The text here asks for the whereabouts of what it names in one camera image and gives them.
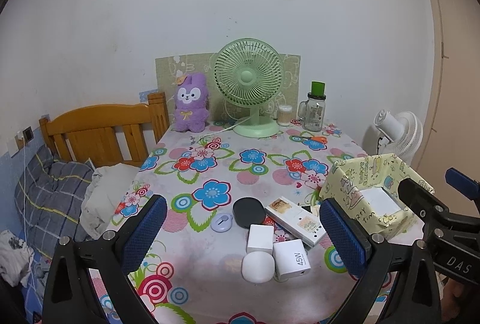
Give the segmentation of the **purple plush bunny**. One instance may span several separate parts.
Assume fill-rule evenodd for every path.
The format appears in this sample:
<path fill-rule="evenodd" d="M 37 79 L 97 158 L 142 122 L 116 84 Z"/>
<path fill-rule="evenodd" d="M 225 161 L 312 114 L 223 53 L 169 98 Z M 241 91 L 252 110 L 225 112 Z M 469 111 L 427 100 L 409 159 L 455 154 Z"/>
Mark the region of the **purple plush bunny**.
<path fill-rule="evenodd" d="M 176 80 L 174 129 L 204 131 L 208 117 L 208 86 L 203 73 L 184 74 Z"/>

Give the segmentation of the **white rectangular remote box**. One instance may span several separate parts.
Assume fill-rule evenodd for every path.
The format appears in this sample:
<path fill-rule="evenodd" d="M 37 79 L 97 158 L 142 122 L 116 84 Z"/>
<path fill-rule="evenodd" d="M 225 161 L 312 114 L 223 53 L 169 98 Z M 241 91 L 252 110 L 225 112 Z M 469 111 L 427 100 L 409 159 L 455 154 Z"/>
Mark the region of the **white rectangular remote box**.
<path fill-rule="evenodd" d="M 318 215 L 283 196 L 268 204 L 265 211 L 272 220 L 309 247 L 315 247 L 326 234 Z"/>

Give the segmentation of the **small white cube charger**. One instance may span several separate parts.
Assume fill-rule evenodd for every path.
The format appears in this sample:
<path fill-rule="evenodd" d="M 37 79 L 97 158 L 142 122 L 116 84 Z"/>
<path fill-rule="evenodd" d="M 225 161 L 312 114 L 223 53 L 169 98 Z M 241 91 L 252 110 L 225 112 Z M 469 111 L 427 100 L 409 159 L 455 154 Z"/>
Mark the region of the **small white cube charger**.
<path fill-rule="evenodd" d="M 247 239 L 247 253 L 264 252 L 272 254 L 274 227 L 251 224 Z"/>

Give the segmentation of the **wooden bed headboard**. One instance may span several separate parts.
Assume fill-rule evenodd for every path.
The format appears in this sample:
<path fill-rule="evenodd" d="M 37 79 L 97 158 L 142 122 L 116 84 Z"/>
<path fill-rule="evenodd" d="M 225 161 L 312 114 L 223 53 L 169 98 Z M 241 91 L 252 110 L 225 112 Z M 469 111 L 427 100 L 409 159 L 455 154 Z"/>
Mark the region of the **wooden bed headboard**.
<path fill-rule="evenodd" d="M 92 161 L 96 166 L 123 163 L 141 166 L 148 157 L 144 126 L 159 141 L 169 128 L 163 92 L 151 93 L 145 104 L 96 104 L 39 120 L 49 149 L 63 161 Z"/>

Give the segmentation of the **plaid grey pillow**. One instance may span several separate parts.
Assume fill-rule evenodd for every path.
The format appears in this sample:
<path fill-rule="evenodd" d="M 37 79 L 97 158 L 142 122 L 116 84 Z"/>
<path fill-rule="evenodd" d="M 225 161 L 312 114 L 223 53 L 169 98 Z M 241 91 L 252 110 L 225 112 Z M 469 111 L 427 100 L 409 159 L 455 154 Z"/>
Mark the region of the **plaid grey pillow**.
<path fill-rule="evenodd" d="M 15 202 L 27 244 L 36 252 L 51 259 L 60 237 L 90 239 L 80 225 L 80 214 L 93 172 L 91 163 L 62 161 L 46 145 L 26 165 Z"/>

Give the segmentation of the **white oval case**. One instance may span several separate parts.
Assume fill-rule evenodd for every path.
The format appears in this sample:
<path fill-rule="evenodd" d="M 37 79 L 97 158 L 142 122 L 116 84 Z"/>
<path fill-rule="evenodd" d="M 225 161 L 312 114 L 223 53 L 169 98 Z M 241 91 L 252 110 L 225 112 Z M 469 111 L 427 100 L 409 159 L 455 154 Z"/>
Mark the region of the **white oval case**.
<path fill-rule="evenodd" d="M 241 275 L 249 283 L 269 282 L 275 275 L 275 261 L 265 252 L 252 252 L 244 256 L 241 263 Z"/>

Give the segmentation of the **white standing fan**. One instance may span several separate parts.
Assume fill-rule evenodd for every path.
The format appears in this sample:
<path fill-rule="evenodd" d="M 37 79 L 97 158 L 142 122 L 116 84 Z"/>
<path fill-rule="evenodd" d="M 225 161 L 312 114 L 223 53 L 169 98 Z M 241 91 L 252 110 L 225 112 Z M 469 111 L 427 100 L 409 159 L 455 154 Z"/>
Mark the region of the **white standing fan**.
<path fill-rule="evenodd" d="M 380 110 L 362 139 L 362 147 L 368 155 L 394 153 L 411 165 L 423 139 L 423 124 L 410 111 L 393 114 Z"/>

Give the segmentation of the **yellow cartoon storage box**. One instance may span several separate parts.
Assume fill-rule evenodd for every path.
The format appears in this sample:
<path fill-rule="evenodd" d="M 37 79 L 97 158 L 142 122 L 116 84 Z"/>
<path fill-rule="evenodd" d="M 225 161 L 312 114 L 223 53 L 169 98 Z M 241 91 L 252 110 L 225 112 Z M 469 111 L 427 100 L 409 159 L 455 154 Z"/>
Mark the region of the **yellow cartoon storage box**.
<path fill-rule="evenodd" d="M 393 153 L 337 161 L 320 190 L 320 199 L 335 199 L 368 233 L 391 239 L 414 224 L 413 212 L 398 194 L 406 178 L 434 193 L 421 175 Z"/>

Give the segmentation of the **glass jar green lid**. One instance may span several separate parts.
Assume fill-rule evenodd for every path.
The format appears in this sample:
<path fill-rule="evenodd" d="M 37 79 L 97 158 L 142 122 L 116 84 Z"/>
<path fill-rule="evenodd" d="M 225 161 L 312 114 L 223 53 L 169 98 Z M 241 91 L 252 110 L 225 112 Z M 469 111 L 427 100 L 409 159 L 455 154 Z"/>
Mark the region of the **glass jar green lid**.
<path fill-rule="evenodd" d="M 326 85 L 322 82 L 313 81 L 307 99 L 298 107 L 298 118 L 305 130 L 320 132 L 326 109 Z"/>

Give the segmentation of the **orange scissors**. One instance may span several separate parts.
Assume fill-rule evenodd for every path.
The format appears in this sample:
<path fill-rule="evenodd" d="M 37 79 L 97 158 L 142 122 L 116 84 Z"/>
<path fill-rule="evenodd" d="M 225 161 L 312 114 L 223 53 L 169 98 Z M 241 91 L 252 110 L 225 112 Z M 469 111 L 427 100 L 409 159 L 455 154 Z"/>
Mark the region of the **orange scissors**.
<path fill-rule="evenodd" d="M 320 144 L 327 144 L 328 139 L 325 136 L 312 136 L 307 138 L 308 141 L 315 141 Z"/>

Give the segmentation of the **black round case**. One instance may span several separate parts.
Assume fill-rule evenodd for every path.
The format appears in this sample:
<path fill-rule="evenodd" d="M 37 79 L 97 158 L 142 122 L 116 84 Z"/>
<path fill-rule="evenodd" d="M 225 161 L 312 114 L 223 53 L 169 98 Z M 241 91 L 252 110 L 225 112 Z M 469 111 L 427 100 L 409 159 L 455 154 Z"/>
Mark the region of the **black round case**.
<path fill-rule="evenodd" d="M 244 197 L 233 203 L 233 217 L 238 226 L 249 229 L 251 224 L 261 225 L 266 218 L 266 212 L 259 200 Z"/>

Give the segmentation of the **cotton swab container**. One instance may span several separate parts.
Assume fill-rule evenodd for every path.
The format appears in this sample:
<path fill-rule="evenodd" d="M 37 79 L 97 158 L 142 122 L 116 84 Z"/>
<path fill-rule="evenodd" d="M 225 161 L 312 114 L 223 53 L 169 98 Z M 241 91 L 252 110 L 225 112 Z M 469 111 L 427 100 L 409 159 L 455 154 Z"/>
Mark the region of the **cotton swab container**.
<path fill-rule="evenodd" d="M 288 126 L 292 120 L 293 107 L 289 104 L 282 104 L 277 107 L 277 124 Z"/>

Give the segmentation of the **lilac round tape measure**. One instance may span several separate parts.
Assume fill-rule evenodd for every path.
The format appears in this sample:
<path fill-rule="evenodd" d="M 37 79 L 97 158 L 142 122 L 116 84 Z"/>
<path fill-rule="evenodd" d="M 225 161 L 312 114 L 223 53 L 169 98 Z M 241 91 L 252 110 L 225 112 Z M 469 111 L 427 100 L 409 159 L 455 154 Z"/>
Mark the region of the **lilac round tape measure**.
<path fill-rule="evenodd" d="M 229 231 L 233 225 L 233 215 L 231 213 L 219 213 L 211 220 L 210 227 L 216 233 Z"/>

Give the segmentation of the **white 45W charger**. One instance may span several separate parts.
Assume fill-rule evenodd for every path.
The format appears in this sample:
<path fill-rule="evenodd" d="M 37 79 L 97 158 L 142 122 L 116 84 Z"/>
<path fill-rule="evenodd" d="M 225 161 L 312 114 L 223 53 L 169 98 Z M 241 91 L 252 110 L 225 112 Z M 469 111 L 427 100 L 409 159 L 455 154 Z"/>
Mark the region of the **white 45W charger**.
<path fill-rule="evenodd" d="M 305 275 L 311 270 L 307 252 L 300 239 L 273 244 L 272 255 L 279 282 Z"/>

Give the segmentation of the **floral tablecloth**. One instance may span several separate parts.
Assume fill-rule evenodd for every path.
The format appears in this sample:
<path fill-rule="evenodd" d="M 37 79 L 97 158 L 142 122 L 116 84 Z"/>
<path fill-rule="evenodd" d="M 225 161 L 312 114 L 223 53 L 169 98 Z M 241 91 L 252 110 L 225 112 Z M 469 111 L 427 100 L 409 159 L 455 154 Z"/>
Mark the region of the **floral tablecloth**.
<path fill-rule="evenodd" d="M 128 275 L 159 323 L 326 323 L 354 277 L 320 225 L 326 197 L 371 233 L 421 236 L 401 180 L 420 176 L 393 155 L 370 156 L 335 125 L 298 123 L 267 138 L 210 124 L 169 130 L 139 168 L 103 167 L 87 210 L 118 230 L 153 195 L 166 216 Z"/>

